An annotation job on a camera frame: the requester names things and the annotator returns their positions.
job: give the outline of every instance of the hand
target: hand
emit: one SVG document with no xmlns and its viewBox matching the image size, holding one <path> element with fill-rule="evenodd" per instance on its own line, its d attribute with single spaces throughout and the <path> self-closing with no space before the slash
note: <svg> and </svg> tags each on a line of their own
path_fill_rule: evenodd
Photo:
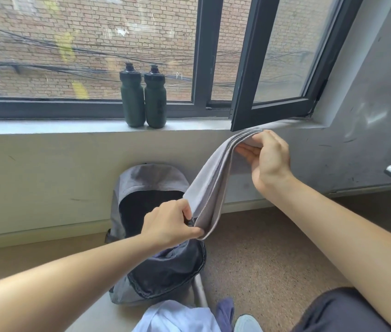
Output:
<svg viewBox="0 0 391 332">
<path fill-rule="evenodd" d="M 289 145 L 271 130 L 265 130 L 252 136 L 263 148 L 240 143 L 235 151 L 246 158 L 251 165 L 252 180 L 256 189 L 267 197 L 270 189 L 277 183 L 291 178 Z"/>
<path fill-rule="evenodd" d="M 189 220 L 192 216 L 186 199 L 164 202 L 147 213 L 143 220 L 142 235 L 148 235 L 163 249 L 177 246 L 204 234 L 203 229 L 185 224 L 185 218 Z"/>
</svg>

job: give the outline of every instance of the person's left arm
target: person's left arm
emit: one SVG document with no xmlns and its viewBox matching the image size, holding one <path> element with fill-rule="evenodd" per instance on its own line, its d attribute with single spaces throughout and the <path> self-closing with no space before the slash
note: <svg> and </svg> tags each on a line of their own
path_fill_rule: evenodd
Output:
<svg viewBox="0 0 391 332">
<path fill-rule="evenodd" d="M 150 256 L 203 235 L 185 225 L 187 200 L 145 216 L 142 233 L 0 280 L 0 332 L 66 330 L 123 275 Z"/>
</svg>

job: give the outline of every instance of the brick wall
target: brick wall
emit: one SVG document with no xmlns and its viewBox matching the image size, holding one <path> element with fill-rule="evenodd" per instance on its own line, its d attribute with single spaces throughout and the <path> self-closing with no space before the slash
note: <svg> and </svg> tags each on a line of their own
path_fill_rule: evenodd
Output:
<svg viewBox="0 0 391 332">
<path fill-rule="evenodd" d="M 214 100 L 232 98 L 250 1 L 224 0 Z M 257 96 L 301 87 L 331 2 L 281 0 Z M 0 66 L 0 96 L 120 99 L 119 71 L 132 61 L 143 72 L 159 64 L 168 99 L 190 100 L 197 3 L 0 0 L 0 29 L 15 34 L 0 31 L 0 62 L 14 63 Z"/>
</svg>

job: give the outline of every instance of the bottle body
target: bottle body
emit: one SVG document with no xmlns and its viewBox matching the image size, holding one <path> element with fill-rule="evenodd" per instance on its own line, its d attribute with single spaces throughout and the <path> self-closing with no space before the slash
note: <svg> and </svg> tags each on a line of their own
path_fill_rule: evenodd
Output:
<svg viewBox="0 0 391 332">
<path fill-rule="evenodd" d="M 125 121 L 130 127 L 141 127 L 146 120 L 144 93 L 140 84 L 142 74 L 135 71 L 131 63 L 126 63 L 126 69 L 120 72 L 120 80 Z"/>
<path fill-rule="evenodd" d="M 159 73 L 157 66 L 145 74 L 145 114 L 146 122 L 152 128 L 163 128 L 166 123 L 165 75 Z"/>
</svg>

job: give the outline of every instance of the window hinge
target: window hinge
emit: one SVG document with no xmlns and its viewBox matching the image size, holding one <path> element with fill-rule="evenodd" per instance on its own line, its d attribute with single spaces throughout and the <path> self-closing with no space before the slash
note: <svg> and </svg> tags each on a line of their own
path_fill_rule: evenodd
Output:
<svg viewBox="0 0 391 332">
<path fill-rule="evenodd" d="M 325 90 L 325 87 L 326 87 L 326 84 L 327 84 L 327 83 L 328 83 L 328 80 L 327 80 L 327 79 L 324 79 L 323 83 L 321 84 L 320 90 L 319 90 L 318 93 L 317 93 L 317 98 L 316 98 L 315 102 L 317 102 L 318 100 L 320 100 L 321 95 L 323 94 L 323 91 Z"/>
</svg>

